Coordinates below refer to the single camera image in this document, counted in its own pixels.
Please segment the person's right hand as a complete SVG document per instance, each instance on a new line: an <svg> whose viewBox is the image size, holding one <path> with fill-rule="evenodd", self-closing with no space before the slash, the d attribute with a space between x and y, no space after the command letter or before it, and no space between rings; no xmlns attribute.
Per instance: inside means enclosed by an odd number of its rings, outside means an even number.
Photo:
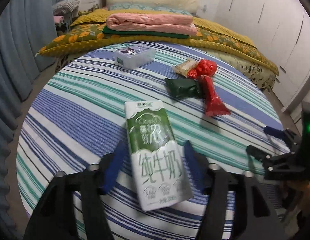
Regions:
<svg viewBox="0 0 310 240"><path fill-rule="evenodd" d="M284 184L302 193L298 207L304 216L308 216L310 214L310 181L284 181Z"/></svg>

